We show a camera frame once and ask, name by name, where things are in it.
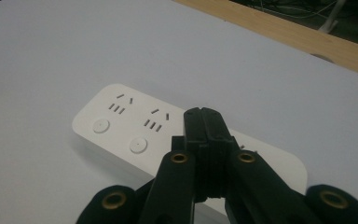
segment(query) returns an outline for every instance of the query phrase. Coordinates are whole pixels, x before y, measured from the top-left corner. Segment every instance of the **wooden surface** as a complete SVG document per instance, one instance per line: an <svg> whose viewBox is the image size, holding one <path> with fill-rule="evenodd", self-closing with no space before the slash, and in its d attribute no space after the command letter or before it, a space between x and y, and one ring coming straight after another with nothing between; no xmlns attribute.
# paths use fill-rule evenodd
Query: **wooden surface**
<svg viewBox="0 0 358 224"><path fill-rule="evenodd" d="M358 73L358 44L228 0L175 0Z"/></svg>

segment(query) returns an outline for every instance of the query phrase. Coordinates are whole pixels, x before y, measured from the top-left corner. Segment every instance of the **button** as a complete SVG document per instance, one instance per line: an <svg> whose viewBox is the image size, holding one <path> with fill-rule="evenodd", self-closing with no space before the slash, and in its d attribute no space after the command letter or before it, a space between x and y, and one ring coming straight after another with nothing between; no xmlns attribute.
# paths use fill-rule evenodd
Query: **button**
<svg viewBox="0 0 358 224"><path fill-rule="evenodd" d="M105 133L109 129L110 123L107 119L98 119L95 121L92 129L95 133Z"/></svg>
<svg viewBox="0 0 358 224"><path fill-rule="evenodd" d="M135 154L143 153L147 148L147 141L143 137L135 138L130 142L130 150Z"/></svg>

